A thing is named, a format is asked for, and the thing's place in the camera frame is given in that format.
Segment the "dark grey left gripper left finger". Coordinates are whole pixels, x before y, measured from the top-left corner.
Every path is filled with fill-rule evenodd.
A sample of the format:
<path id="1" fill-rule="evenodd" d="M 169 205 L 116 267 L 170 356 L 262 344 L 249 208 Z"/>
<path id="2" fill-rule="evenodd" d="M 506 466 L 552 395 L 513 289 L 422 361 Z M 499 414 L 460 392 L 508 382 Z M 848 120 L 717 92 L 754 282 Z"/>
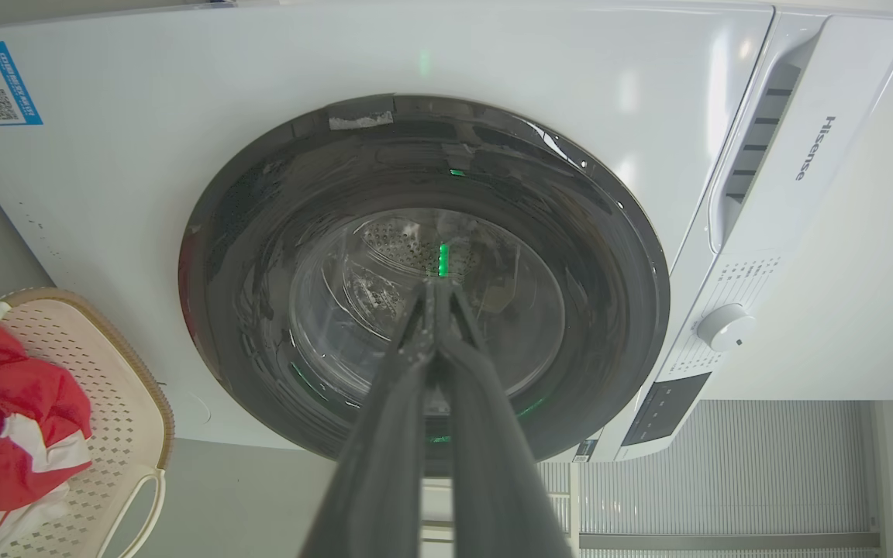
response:
<path id="1" fill-rule="evenodd" d="M 433 280 L 409 298 L 340 453 L 302 557 L 417 557 Z"/>

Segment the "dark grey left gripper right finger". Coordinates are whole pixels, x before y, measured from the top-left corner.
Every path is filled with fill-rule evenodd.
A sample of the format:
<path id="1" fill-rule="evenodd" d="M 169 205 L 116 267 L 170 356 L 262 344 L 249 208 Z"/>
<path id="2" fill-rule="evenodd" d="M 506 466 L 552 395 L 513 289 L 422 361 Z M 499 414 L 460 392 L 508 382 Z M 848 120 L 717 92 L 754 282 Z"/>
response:
<path id="1" fill-rule="evenodd" d="M 454 554 L 571 557 L 460 286 L 436 279 L 436 375 L 450 406 Z"/>

